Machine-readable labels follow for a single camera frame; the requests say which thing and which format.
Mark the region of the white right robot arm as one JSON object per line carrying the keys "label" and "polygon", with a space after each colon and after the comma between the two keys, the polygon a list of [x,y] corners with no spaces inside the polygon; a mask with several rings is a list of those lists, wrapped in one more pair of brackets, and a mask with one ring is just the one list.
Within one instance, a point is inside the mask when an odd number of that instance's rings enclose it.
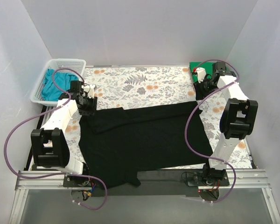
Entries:
{"label": "white right robot arm", "polygon": [[219,142],[202,171],[202,181],[212,185],[227,178],[226,162],[240,141],[252,133],[258,102],[250,100],[242,92],[238,74],[227,69],[223,61],[212,64],[212,74],[197,66],[192,69],[192,75],[196,78],[194,88],[197,100],[205,99],[216,90],[220,90],[226,100],[219,123]]}

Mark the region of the black t shirt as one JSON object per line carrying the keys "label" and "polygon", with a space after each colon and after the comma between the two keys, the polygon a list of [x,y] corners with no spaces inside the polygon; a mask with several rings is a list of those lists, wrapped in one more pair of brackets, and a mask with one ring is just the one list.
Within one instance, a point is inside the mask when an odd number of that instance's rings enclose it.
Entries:
{"label": "black t shirt", "polygon": [[107,188],[139,186],[139,171],[205,163],[213,151],[196,105],[112,108],[82,116],[79,147],[90,175]]}

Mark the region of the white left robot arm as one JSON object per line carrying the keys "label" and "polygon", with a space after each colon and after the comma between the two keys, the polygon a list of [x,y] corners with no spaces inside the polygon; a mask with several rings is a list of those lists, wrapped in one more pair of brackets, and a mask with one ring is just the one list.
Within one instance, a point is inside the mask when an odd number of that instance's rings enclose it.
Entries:
{"label": "white left robot arm", "polygon": [[74,181],[84,187],[90,181],[86,164],[70,155],[65,139],[65,131],[72,116],[79,112],[82,116],[94,115],[98,98],[95,96],[96,85],[72,81],[68,95],[63,93],[48,121],[31,133],[34,164],[39,168],[56,169],[67,174],[75,174]]}

